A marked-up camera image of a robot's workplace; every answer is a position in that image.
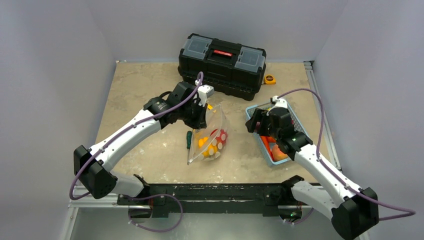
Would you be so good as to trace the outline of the clear zip top bag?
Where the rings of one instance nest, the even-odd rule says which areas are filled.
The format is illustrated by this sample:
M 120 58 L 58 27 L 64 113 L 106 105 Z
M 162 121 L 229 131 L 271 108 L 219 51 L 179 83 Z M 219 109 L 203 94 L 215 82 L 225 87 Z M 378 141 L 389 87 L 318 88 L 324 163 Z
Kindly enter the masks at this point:
M 224 150 L 226 149 L 227 143 L 229 142 L 230 124 L 225 116 L 222 105 L 218 104 L 213 109 L 206 110 L 206 123 L 207 127 L 204 129 L 193 129 L 191 148 L 190 148 L 190 164 L 194 162 L 211 161 L 219 158 Z M 226 145 L 223 146 L 221 143 L 218 144 L 218 152 L 212 156 L 205 158 L 202 155 L 202 150 L 198 147 L 198 141 L 204 137 L 208 137 L 209 142 L 215 139 L 215 136 L 210 136 L 210 133 L 215 129 L 223 129 L 228 133 L 228 139 Z

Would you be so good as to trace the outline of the red tomato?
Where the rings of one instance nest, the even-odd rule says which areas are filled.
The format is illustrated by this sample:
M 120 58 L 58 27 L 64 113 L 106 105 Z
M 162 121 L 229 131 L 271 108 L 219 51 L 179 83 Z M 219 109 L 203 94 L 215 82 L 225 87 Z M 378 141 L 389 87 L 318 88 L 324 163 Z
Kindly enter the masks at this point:
M 228 133 L 224 131 L 223 129 L 214 129 L 209 136 L 215 137 L 217 146 L 219 143 L 225 146 L 228 140 Z

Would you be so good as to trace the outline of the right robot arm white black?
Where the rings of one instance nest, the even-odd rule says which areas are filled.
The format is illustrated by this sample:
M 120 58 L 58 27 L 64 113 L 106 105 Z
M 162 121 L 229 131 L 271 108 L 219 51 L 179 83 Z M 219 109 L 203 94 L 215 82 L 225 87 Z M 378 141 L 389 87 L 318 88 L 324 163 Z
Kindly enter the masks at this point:
M 317 146 L 295 123 L 288 107 L 257 107 L 245 124 L 248 132 L 275 139 L 279 149 L 305 168 L 323 188 L 317 189 L 296 175 L 284 182 L 282 200 L 311 206 L 331 221 L 344 240 L 353 240 L 377 225 L 380 220 L 376 192 L 360 187 L 325 163 L 323 156 L 317 156 Z

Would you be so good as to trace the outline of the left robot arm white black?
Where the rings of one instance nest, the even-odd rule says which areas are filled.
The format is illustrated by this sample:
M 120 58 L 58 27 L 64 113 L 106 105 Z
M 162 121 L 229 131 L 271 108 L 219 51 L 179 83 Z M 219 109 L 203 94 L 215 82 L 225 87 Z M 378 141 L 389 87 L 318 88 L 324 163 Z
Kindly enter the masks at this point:
M 207 99 L 214 88 L 194 86 L 179 82 L 172 91 L 166 91 L 151 98 L 128 123 L 101 142 L 84 147 L 80 145 L 73 152 L 75 180 L 71 184 L 71 200 L 92 196 L 101 199 L 110 193 L 129 197 L 138 205 L 149 199 L 147 182 L 139 175 L 114 173 L 117 163 L 139 143 L 178 120 L 192 129 L 206 128 Z M 87 193 L 74 195 L 76 181 Z

